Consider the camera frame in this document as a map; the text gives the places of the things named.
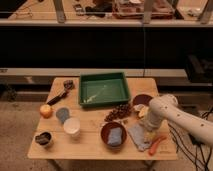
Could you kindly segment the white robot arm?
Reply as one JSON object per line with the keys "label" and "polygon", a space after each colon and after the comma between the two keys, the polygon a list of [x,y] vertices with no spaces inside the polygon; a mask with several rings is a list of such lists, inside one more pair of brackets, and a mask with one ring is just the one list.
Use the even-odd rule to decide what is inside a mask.
{"label": "white robot arm", "polygon": [[154,97],[149,101],[148,113],[143,118],[143,124],[147,131],[153,131],[160,128],[164,119],[176,123],[213,148],[213,122],[180,110],[177,98],[172,94]]}

